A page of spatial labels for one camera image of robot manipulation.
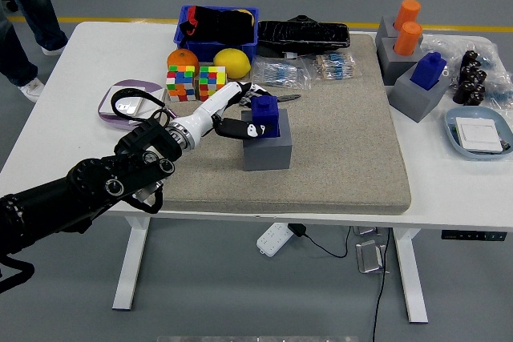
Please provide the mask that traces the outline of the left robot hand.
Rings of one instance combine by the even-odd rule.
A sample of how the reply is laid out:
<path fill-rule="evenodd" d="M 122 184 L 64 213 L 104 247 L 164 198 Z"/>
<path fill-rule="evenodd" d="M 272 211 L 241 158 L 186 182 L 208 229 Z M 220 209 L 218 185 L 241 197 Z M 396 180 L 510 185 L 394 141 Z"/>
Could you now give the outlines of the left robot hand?
<path fill-rule="evenodd" d="M 214 130 L 219 136 L 230 139 L 249 140 L 270 135 L 277 130 L 278 123 L 256 123 L 223 118 L 227 108 L 238 104 L 250 91 L 261 88 L 253 83 L 229 82 L 200 104 L 191 115 L 175 118 L 169 132 L 180 143 L 183 150 L 197 147 L 202 137 Z"/>

